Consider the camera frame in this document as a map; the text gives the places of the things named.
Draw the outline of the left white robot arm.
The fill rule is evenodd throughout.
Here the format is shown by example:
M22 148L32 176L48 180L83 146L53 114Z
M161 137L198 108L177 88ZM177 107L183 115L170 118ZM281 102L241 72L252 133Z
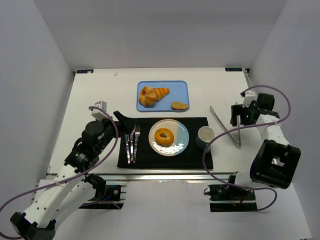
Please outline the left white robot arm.
M106 181L90 171L112 140L133 132L136 120L119 111L113 113L117 121L104 110L101 113L85 126L53 183L30 207L10 218L22 239L51 240L59 225L85 202L104 198Z

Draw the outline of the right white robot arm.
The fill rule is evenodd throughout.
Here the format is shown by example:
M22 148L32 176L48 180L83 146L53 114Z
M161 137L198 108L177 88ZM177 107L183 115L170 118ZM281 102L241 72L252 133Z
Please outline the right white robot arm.
M292 146L278 124L280 116L273 111L275 98L271 94L243 92L242 104L231 107L230 123L234 127L254 125L262 145L247 171L229 177L231 184L249 188L287 189L293 179L301 150Z

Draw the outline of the blue corner label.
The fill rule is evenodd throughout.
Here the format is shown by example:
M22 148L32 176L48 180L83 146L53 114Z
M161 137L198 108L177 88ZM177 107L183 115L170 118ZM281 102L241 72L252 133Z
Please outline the blue corner label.
M93 69L78 69L76 71L77 74L92 74L93 72Z
M225 67L226 72L242 72L243 69L241 67Z

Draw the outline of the round knotted bread roll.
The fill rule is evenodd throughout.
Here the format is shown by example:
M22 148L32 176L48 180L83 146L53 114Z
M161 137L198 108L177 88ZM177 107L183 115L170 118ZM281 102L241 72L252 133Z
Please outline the round knotted bread roll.
M157 95L155 90L150 86L145 86L142 88L139 94L139 103L145 107L150 107L154 105L157 101Z

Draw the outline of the striped croissant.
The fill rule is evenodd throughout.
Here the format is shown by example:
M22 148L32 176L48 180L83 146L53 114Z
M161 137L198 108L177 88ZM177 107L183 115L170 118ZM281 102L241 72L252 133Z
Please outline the striped croissant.
M157 102L162 100L165 96L167 96L170 93L170 89L165 88L165 87L153 88L153 90L156 94L156 101Z

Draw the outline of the silver knife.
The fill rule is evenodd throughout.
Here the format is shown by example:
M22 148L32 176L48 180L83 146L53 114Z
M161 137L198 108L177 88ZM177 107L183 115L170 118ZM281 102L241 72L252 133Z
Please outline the silver knife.
M130 136L128 134L125 135L125 146L126 146L126 155L127 155L127 163L131 163L130 157L130 147L129 147Z

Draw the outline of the silver fork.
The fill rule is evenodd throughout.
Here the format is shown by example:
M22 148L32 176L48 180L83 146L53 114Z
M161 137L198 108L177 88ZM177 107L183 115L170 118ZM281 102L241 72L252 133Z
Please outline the silver fork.
M138 139L139 139L139 136L140 136L140 125L139 124L136 124L135 125L135 132L134 132L134 147L133 147L133 159L132 159L132 162L133 164L136 163L136 156L137 156L137 148L138 148Z

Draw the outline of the metal tongs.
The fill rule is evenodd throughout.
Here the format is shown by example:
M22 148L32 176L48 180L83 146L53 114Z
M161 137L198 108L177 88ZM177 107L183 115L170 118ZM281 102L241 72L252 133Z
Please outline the metal tongs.
M220 118L218 117L214 108L211 105L209 106L209 110L210 110L211 114L213 115L213 117L215 118L215 120L218 122L219 126L222 128L222 130L224 132L227 132L228 129L225 127L223 122L220 120ZM237 127L240 127L240 116L239 115L236 117L236 123L237 123ZM242 147L241 131L240 130L237 131L236 138L234 138L230 133L228 133L227 135L228 135L229 139L231 140L231 142L233 143L233 145L236 148L241 149L241 147Z

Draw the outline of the dark green mug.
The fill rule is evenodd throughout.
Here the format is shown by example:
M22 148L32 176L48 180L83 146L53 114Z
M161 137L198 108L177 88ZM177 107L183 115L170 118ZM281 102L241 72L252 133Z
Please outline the dark green mug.
M215 138L215 131L209 126L202 126L196 135L195 144L198 149L205 150L207 145Z

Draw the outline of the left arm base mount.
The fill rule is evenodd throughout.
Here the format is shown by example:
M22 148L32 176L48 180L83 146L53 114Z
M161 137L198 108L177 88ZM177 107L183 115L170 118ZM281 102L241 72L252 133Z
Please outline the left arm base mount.
M127 186L121 184L109 184L102 177L91 173L85 176L77 187L82 183L88 183L94 191L91 199L83 203L79 209L88 210L121 210L126 199Z

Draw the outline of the brown bread slice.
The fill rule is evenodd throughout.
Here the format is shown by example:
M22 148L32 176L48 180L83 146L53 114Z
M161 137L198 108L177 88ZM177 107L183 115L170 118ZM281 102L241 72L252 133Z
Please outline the brown bread slice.
M188 104L182 103L182 102L178 102L178 101L174 101L171 103L171 108L173 110L187 110L189 108Z

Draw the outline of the black placemat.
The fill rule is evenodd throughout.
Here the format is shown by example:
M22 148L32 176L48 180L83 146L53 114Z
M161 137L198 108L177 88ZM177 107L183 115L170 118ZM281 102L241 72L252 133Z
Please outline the black placemat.
M161 117L144 117L136 119L136 123L140 126L136 162L135 164L128 164L126 141L125 138L122 138L117 167L122 169L203 169L202 156L204 150L196 145L196 136L199 128L209 125L208 119L206 117L174 118L174 120L182 123L189 133L189 143L186 150L176 156L160 155L150 146L148 135L151 127L161 119Z

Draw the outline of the silver spoon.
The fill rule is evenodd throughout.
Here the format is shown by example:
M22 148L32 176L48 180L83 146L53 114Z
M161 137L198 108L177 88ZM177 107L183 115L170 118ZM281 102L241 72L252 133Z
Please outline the silver spoon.
M128 161L129 164L133 163L133 158L134 158L134 133L135 133L135 130L136 130L136 128L133 127L133 130L129 136L129 140L130 140L129 161Z

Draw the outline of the white and blue plate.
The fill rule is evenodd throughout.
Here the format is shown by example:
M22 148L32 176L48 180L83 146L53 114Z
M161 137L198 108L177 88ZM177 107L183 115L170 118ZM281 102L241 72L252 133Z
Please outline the white and blue plate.
M161 128L169 129L173 133L173 143L169 146L161 145L156 141L156 131ZM166 157L173 157L181 154L189 144L189 132L179 121L174 119L162 119L156 122L149 131L148 141L151 148L158 154Z

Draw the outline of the left blue corner label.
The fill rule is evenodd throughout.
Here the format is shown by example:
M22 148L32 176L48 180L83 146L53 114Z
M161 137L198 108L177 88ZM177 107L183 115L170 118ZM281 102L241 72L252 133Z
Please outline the left blue corner label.
M76 71L77 74L92 74L93 72L93 69L78 69Z

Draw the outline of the right blue corner label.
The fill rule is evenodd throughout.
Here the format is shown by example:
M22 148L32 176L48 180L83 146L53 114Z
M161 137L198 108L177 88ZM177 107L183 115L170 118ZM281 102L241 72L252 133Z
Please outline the right blue corner label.
M225 67L226 72L242 72L243 69L241 67Z

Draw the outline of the blue plastic tray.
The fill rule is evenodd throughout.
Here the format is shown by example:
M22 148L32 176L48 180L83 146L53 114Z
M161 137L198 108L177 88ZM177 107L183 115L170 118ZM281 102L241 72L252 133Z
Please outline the blue plastic tray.
M139 95L143 87L149 86L152 88L169 88L170 93L162 100L156 102L151 106L144 106L139 102ZM172 102L181 102L183 104L190 104L188 84L183 80L147 80L140 81L137 84L136 94L136 109L139 112L174 112L171 107Z

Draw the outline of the orange bagel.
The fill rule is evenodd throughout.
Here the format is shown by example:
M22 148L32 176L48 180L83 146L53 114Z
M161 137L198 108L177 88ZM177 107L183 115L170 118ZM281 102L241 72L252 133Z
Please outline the orange bagel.
M159 128L156 130L155 134L155 141L163 146L170 146L174 142L174 134L168 128Z

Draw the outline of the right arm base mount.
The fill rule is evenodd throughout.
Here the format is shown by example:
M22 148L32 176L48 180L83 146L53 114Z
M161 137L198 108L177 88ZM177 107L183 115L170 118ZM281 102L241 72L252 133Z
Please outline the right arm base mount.
M203 190L209 197L212 213L255 212L258 207L254 192L226 184L210 184Z

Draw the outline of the aluminium frame rail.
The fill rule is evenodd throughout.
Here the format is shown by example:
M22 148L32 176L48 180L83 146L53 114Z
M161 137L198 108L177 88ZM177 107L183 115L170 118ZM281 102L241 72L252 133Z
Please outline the aluminium frame rail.
M212 182L215 179L210 176L207 172L160 172L160 173L98 173L100 177L105 179L107 182L118 181L118 182L132 182L132 181L191 181L191 182Z

